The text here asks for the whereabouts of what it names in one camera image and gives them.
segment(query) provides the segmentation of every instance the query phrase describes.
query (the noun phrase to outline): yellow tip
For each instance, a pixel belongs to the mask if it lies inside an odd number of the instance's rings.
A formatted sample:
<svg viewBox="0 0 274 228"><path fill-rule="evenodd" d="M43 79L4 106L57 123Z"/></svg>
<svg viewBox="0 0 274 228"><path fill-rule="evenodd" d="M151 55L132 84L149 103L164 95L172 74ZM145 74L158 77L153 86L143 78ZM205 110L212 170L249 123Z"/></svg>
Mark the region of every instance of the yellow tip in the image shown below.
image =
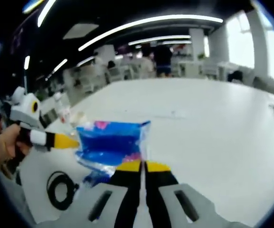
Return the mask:
<svg viewBox="0 0 274 228"><path fill-rule="evenodd" d="M79 147L78 141L69 138L67 135L56 133L54 148L66 149L66 148L76 148L76 147Z"/></svg>
<svg viewBox="0 0 274 228"><path fill-rule="evenodd" d="M140 160L124 162L116 168L116 171L138 172Z"/></svg>
<svg viewBox="0 0 274 228"><path fill-rule="evenodd" d="M147 171L148 172L165 172L171 171L170 167L164 164L147 161Z"/></svg>

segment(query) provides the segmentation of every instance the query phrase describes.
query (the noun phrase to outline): ceiling light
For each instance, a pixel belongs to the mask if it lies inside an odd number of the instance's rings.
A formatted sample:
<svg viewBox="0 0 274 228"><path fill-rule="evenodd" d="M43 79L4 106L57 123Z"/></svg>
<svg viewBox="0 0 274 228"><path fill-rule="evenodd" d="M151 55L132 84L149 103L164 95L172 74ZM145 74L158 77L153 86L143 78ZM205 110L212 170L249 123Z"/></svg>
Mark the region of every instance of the ceiling light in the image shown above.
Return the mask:
<svg viewBox="0 0 274 228"><path fill-rule="evenodd" d="M79 23L74 25L63 37L63 39L74 39L85 37L92 30L96 29L99 25L96 24L83 24Z"/></svg>
<svg viewBox="0 0 274 228"><path fill-rule="evenodd" d="M26 58L25 58L25 63L24 63L24 69L25 69L25 70L28 70L29 61L30 61L30 56L26 56Z"/></svg>
<svg viewBox="0 0 274 228"><path fill-rule="evenodd" d="M174 14L174 15L164 15L164 16L146 18L146 19L137 20L137 21L125 24L125 25L121 25L117 28L113 28L112 30L107 31L107 32L93 38L89 42L85 43L84 45L79 47L78 50L82 51L83 49L87 48L88 46L92 45L93 43L95 43L95 42L115 33L115 32L119 32L121 30L130 28L130 27L133 27L136 25L141 25L141 24L145 24L145 23L149 23L149 22L153 22L153 21L170 20L170 19L197 19L197 20L209 20L209 21L214 21L214 22L218 22L218 23L223 22L223 20L220 18L213 18L213 17L194 15L194 14Z"/></svg>
<svg viewBox="0 0 274 228"><path fill-rule="evenodd" d="M33 9L35 9L39 4L41 4L44 0L30 1L28 2L24 8L23 13L29 14Z"/></svg>
<svg viewBox="0 0 274 228"><path fill-rule="evenodd" d="M59 65L57 65L56 68L54 68L54 70L51 72L51 74L53 74L57 70L59 70L61 68L61 66L63 66L66 62L67 62L67 59L64 59L62 62L60 62Z"/></svg>
<svg viewBox="0 0 274 228"><path fill-rule="evenodd" d="M77 67L79 67L79 66L81 66L81 65L83 65L83 64L85 64L85 63L87 63L87 62L89 62L89 61L91 61L92 59L94 59L93 56L91 56L91 57L89 57L89 58L87 58L87 59L85 59L85 60L79 62L79 63L77 64Z"/></svg>
<svg viewBox="0 0 274 228"><path fill-rule="evenodd" d="M191 38L190 35L153 37L148 39L140 39L134 42L129 42L128 45L142 44L142 43L147 43L147 42L156 41L156 40L163 40L163 39L190 39L190 38Z"/></svg>
<svg viewBox="0 0 274 228"><path fill-rule="evenodd" d="M142 58L142 52L139 51L137 54L136 54L136 58Z"/></svg>
<svg viewBox="0 0 274 228"><path fill-rule="evenodd" d="M40 27L45 19L45 17L47 16L50 8L52 7L52 5L56 2L56 0L48 0L48 2L46 3L46 5L44 6L42 12L40 13L39 17L38 17L38 27Z"/></svg>
<svg viewBox="0 0 274 228"><path fill-rule="evenodd" d="M190 40L174 40L174 41L164 41L162 44L191 44Z"/></svg>
<svg viewBox="0 0 274 228"><path fill-rule="evenodd" d="M115 56L115 60L123 59L123 55Z"/></svg>

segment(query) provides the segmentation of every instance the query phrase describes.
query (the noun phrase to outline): gray plastic part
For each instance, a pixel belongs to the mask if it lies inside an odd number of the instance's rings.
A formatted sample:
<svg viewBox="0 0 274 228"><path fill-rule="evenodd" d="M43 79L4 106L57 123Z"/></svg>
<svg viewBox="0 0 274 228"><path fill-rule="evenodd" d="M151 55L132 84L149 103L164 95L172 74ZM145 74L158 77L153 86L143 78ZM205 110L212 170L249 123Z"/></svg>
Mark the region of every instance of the gray plastic part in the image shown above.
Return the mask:
<svg viewBox="0 0 274 228"><path fill-rule="evenodd" d="M31 127L35 127L37 129L43 129L43 126L41 125L39 120L36 120L29 115L20 112L18 110L11 110L10 112L10 119L13 121L20 121L23 123L27 123Z"/></svg>
<svg viewBox="0 0 274 228"><path fill-rule="evenodd" d="M229 222L215 212L214 204L187 184L176 184L160 187L172 228L249 228L239 222ZM188 223L186 214L176 197L176 193L184 194L195 209L198 219Z"/></svg>
<svg viewBox="0 0 274 228"><path fill-rule="evenodd" d="M99 219L95 222L89 216L105 192L111 193ZM116 217L127 192L126 187L100 183L95 187L81 188L77 197L60 218L37 224L36 228L113 228Z"/></svg>

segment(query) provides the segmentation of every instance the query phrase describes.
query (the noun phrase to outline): coiled cable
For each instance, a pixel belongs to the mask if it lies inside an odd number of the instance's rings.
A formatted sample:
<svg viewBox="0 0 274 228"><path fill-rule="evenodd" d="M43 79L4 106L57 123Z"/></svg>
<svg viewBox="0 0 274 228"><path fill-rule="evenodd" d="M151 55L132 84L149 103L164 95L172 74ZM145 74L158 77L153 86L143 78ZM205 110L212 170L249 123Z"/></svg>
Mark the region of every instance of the coiled cable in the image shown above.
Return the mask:
<svg viewBox="0 0 274 228"><path fill-rule="evenodd" d="M58 175L51 183L49 183L50 179L57 173L60 173L60 175ZM61 183L66 185L67 194L63 201L58 201L56 198L56 187ZM75 184L72 179L62 171L53 172L48 178L46 185L48 198L51 204L59 210L66 210L71 205L75 192L78 188L79 185Z"/></svg>

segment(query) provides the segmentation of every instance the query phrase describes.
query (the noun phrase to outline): black shirt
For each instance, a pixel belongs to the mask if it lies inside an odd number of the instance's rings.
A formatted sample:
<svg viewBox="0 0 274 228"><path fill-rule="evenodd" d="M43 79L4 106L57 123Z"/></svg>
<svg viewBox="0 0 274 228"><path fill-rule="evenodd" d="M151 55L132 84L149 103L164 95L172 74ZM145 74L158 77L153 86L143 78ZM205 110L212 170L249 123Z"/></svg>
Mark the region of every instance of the black shirt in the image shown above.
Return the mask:
<svg viewBox="0 0 274 228"><path fill-rule="evenodd" d="M154 60L156 66L169 66L171 65L172 52L166 45L158 45L154 51Z"/></svg>

